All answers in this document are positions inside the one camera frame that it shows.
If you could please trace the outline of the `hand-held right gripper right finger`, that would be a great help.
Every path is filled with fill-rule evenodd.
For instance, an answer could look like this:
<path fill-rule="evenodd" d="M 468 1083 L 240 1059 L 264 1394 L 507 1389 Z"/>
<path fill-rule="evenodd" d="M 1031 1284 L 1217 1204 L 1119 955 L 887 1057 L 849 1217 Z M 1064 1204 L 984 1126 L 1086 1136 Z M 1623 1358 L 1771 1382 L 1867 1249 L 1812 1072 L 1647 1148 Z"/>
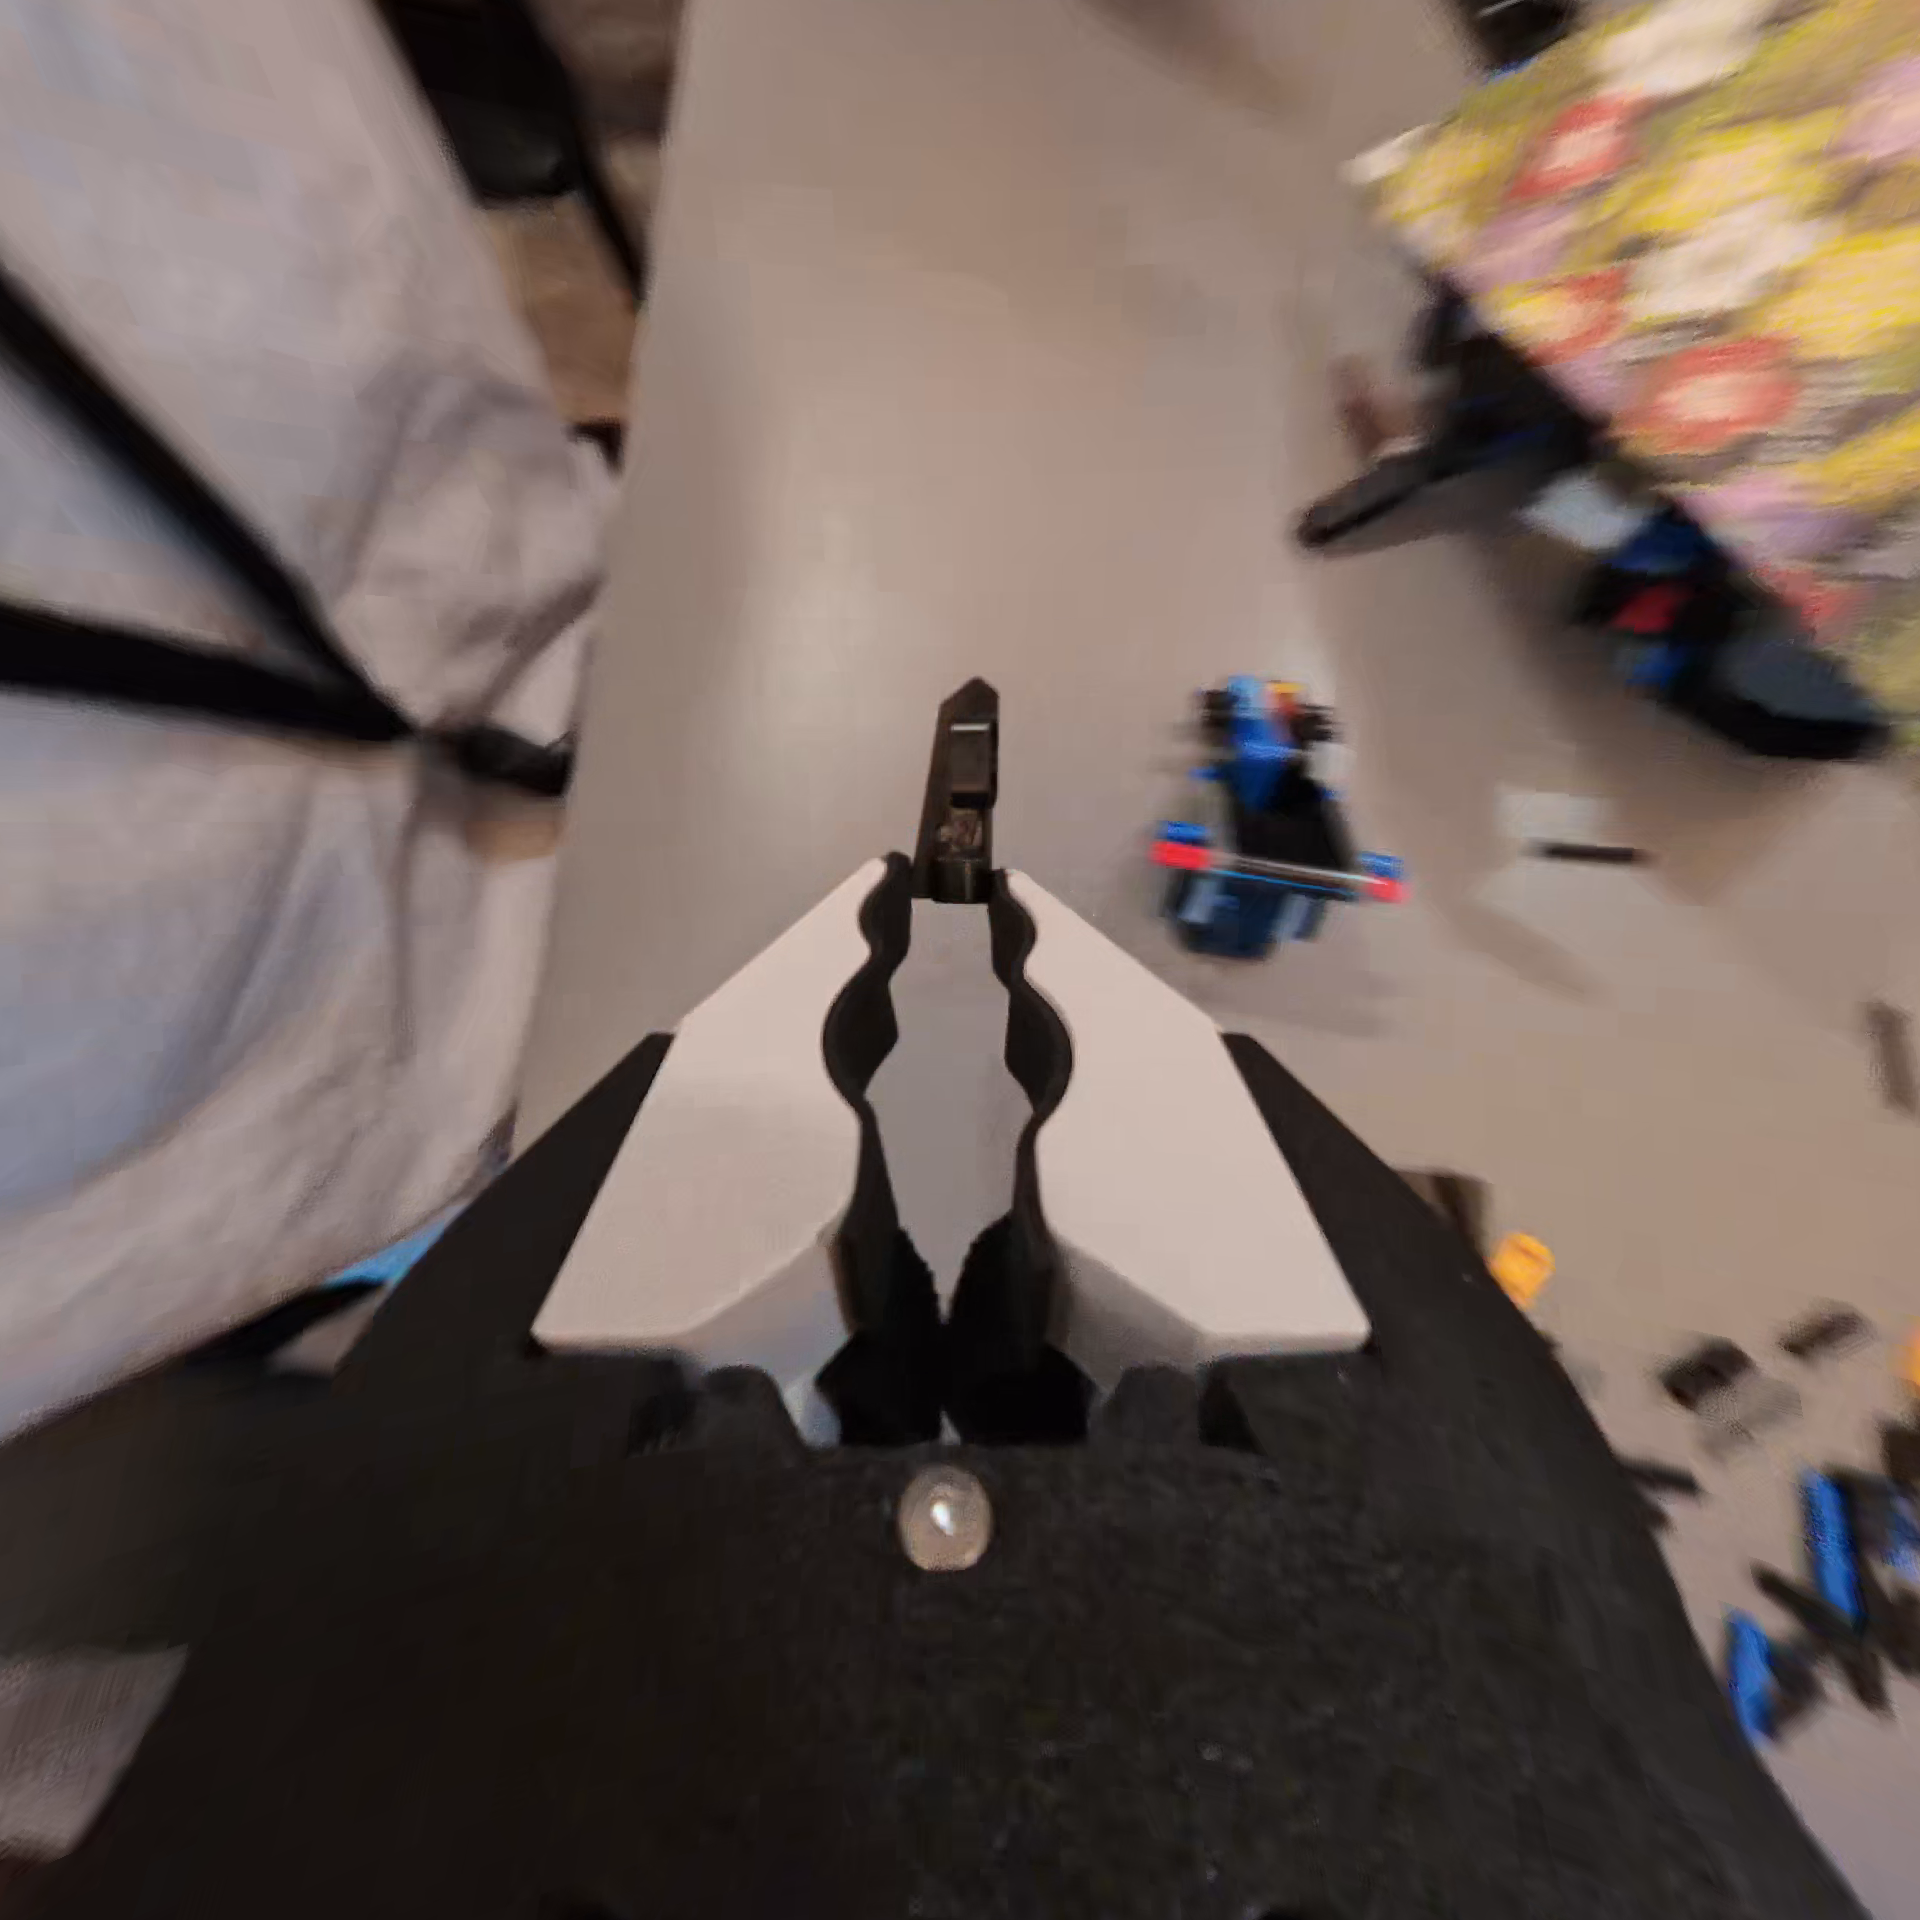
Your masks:
<path fill-rule="evenodd" d="M 1141 1366 L 1358 1353 L 1368 1315 L 1229 1036 L 1019 872 L 989 932 L 1029 1117 L 950 1294 L 950 1428 L 1073 1442 Z"/>

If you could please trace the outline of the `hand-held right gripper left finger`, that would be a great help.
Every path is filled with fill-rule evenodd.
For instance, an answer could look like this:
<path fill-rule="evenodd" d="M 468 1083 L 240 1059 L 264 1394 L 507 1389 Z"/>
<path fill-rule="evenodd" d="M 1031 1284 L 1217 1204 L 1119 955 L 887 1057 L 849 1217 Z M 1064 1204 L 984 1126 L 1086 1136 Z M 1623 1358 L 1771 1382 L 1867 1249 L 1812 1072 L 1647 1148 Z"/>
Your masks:
<path fill-rule="evenodd" d="M 943 1316 L 871 1104 L 911 907 L 907 857 L 872 857 L 678 1022 L 540 1347 L 758 1370 L 815 1445 L 941 1433 Z"/>

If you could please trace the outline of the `black lego beam piece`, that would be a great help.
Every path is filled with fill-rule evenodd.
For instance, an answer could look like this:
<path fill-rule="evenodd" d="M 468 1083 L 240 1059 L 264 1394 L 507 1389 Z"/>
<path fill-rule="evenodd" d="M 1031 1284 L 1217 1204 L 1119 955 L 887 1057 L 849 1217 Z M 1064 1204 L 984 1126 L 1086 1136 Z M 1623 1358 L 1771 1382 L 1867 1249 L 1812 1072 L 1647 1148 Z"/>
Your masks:
<path fill-rule="evenodd" d="M 999 717 L 1000 698 L 984 680 L 969 680 L 937 710 L 911 856 L 917 899 L 937 906 L 991 899 Z"/>

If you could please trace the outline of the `blue lego car assembly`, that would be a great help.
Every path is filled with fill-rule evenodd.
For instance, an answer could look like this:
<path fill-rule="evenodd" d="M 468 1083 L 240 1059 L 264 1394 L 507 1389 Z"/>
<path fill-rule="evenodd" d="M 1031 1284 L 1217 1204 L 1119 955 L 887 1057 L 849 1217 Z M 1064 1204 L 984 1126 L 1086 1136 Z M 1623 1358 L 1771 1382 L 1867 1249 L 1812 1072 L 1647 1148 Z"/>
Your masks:
<path fill-rule="evenodd" d="M 1151 846 L 1181 949 L 1260 963 L 1317 939 L 1333 907 L 1406 899 L 1403 865 L 1352 840 L 1329 758 L 1341 726 L 1300 684 L 1205 689 L 1195 741 L 1185 817 L 1166 819 Z"/>

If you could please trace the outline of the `pile of loose lego pieces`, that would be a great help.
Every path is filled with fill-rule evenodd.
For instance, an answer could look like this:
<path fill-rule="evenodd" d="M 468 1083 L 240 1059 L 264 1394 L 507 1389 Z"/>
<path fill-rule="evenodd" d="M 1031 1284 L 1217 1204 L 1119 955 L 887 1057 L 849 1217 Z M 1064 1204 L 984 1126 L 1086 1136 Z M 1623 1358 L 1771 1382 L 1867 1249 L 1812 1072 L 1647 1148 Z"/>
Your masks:
<path fill-rule="evenodd" d="M 1807 1410 L 1800 1376 L 1867 1353 L 1887 1356 L 1893 1406 L 1871 1420 L 1871 1458 L 1790 1466 L 1795 1565 L 1750 1563 L 1750 1590 L 1771 1618 L 1721 1613 L 1721 1692 L 1740 1732 L 1777 1745 L 1829 1699 L 1829 1683 L 1877 1717 L 1893 1683 L 1916 1683 L 1916 1333 L 1895 1341 L 1841 1302 L 1816 1302 L 1776 1334 L 1790 1374 L 1724 1334 L 1661 1358 L 1649 1381 L 1685 1412 L 1717 1460 L 1766 1458 L 1766 1445 Z"/>

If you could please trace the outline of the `black and blue lego assembly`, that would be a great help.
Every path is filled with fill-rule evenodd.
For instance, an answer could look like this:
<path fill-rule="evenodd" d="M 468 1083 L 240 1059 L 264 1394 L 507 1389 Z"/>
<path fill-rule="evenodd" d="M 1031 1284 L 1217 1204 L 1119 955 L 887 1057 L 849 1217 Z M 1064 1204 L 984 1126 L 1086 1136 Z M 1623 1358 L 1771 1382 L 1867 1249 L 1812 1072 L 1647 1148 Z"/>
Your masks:
<path fill-rule="evenodd" d="M 1356 472 L 1300 507 L 1294 541 L 1380 553 L 1478 521 L 1520 521 L 1574 558 L 1566 624 L 1621 684 L 1740 752 L 1871 762 L 1893 723 L 1803 618 L 1704 524 L 1616 454 L 1600 425 L 1440 283 L 1409 334 L 1412 395 L 1356 356 L 1329 371 Z"/>

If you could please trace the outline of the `person's light grey clothing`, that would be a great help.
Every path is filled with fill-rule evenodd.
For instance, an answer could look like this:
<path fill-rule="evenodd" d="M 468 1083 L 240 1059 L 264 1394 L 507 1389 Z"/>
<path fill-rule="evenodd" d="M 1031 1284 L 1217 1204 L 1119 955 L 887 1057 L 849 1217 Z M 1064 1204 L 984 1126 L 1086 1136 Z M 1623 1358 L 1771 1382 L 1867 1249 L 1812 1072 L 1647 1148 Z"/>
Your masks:
<path fill-rule="evenodd" d="M 511 1114 L 614 475 L 373 4 L 4 4 L 1 1420 Z"/>

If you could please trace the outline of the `floral patterned sheet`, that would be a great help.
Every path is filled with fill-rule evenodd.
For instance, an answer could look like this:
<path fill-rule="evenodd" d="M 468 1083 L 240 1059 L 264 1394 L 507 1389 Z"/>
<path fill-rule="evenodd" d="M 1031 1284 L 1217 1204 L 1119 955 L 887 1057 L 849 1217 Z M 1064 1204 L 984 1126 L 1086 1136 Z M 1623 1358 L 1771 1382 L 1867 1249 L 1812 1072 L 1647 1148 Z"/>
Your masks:
<path fill-rule="evenodd" d="M 1592 17 L 1345 174 L 1913 750 L 1917 4 Z"/>

